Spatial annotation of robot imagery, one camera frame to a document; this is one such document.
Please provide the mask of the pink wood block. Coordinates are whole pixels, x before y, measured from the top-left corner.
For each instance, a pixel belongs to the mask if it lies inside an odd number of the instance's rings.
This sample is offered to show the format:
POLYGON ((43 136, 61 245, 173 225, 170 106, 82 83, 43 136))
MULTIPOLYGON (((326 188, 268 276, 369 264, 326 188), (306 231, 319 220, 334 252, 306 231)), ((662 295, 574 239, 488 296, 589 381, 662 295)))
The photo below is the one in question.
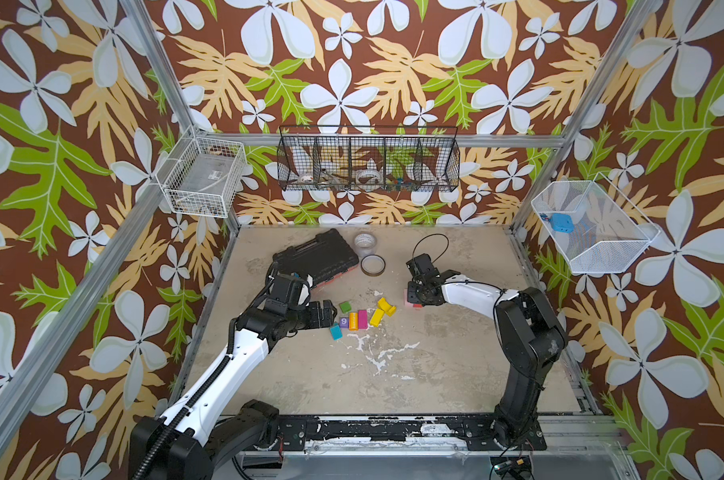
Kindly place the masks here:
POLYGON ((415 308, 415 309, 423 308, 423 305, 422 305, 422 304, 420 304, 420 303, 413 303, 413 302, 411 301, 411 296, 410 296, 409 290, 405 290, 405 292, 404 292, 404 305, 405 305, 407 308, 415 308))

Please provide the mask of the yellow arch block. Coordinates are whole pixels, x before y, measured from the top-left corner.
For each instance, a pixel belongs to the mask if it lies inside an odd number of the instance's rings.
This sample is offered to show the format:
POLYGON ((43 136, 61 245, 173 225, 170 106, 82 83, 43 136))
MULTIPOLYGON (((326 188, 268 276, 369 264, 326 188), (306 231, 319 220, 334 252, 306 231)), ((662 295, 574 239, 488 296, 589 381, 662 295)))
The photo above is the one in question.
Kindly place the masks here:
POLYGON ((385 297, 380 298, 377 305, 378 308, 388 316, 393 316, 397 311, 397 307, 392 305, 385 297))

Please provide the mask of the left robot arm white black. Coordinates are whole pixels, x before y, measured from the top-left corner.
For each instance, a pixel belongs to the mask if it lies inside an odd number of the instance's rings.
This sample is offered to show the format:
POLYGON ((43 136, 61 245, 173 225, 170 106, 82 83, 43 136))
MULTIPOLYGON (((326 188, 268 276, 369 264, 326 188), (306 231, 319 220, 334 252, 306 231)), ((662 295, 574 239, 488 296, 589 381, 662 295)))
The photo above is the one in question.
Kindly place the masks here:
POLYGON ((310 274, 285 274, 271 265, 263 289, 230 321, 227 345, 214 364, 163 414, 136 425, 129 478, 211 479, 240 451, 276 441, 279 411, 268 404, 251 402, 229 420, 221 415, 280 340, 333 324, 337 310, 312 300, 314 285, 310 274))

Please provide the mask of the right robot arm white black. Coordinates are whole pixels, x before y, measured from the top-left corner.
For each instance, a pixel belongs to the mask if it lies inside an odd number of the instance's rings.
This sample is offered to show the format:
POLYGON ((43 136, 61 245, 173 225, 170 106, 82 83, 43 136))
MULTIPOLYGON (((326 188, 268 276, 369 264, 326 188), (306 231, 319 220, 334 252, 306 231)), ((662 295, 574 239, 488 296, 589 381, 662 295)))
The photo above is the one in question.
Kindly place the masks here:
POLYGON ((493 440, 502 448, 526 442, 537 421, 545 380, 569 339, 546 294, 535 287, 504 289, 458 271, 439 271, 428 254, 406 262, 411 274, 407 301, 457 305, 493 321, 510 370, 494 409, 493 440))

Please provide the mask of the teal wood block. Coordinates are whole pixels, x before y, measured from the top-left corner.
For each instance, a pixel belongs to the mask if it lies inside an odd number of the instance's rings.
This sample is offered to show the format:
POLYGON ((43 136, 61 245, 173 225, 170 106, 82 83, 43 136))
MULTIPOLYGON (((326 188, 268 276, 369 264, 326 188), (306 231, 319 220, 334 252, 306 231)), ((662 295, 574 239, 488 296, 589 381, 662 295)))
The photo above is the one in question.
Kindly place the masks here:
POLYGON ((343 337, 342 329, 338 324, 335 324, 330 328, 330 333, 334 340, 340 340, 343 337))

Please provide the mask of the orange wood block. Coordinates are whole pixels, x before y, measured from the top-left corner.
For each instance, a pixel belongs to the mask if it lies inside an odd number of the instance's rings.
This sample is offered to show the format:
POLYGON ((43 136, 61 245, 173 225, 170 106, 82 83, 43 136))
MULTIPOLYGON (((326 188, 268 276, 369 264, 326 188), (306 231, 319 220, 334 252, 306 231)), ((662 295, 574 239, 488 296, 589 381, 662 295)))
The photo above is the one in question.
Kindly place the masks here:
POLYGON ((357 331, 359 329, 359 316, 357 312, 352 311, 349 315, 349 330, 357 331))

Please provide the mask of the magenta wood block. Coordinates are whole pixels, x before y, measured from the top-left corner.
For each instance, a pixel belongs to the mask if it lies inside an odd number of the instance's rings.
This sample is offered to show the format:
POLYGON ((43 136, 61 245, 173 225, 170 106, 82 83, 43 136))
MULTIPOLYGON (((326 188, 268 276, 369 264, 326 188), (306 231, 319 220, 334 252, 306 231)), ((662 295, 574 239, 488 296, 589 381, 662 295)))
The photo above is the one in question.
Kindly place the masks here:
POLYGON ((366 330, 369 328, 369 317, 367 310, 358 311, 358 329, 366 330))

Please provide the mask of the black plastic tool case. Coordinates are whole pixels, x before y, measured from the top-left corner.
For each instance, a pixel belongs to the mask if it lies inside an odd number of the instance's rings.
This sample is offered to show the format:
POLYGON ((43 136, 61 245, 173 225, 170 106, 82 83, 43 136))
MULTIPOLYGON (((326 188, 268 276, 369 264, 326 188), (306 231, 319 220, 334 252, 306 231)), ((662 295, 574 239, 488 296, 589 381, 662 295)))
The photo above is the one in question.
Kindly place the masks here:
POLYGON ((280 273, 298 274, 305 279, 311 276, 315 287, 331 282, 360 264, 359 255, 337 229, 290 246, 275 253, 272 259, 280 273))

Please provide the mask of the white tape roll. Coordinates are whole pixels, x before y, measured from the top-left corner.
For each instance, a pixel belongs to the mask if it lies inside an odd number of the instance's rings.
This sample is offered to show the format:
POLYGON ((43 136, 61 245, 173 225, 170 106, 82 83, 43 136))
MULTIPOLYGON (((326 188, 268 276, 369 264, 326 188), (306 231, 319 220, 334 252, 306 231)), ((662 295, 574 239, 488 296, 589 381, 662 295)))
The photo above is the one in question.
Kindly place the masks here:
POLYGON ((375 169, 363 169, 355 173, 356 182, 364 186, 378 185, 382 182, 382 174, 375 169))

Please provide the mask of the blue object in basket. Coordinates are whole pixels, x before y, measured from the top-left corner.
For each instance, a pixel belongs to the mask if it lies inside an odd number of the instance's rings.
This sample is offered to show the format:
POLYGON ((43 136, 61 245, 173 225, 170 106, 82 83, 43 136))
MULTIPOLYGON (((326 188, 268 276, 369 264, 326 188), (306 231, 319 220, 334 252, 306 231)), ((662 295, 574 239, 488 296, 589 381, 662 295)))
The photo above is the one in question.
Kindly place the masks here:
POLYGON ((551 229, 557 233, 571 234, 575 231, 572 217, 563 213, 552 213, 547 217, 551 229))

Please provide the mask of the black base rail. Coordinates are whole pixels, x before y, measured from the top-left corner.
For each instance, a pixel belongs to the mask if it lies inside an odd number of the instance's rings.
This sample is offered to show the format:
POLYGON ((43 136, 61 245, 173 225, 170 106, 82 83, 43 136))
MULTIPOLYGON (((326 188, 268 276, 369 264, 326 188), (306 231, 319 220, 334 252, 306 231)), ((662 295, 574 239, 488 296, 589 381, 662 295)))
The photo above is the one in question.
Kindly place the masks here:
POLYGON ((456 440, 470 451, 501 451, 492 413, 445 415, 311 416, 282 415, 279 433, 287 451, 298 451, 309 442, 342 438, 405 444, 414 439, 456 440))

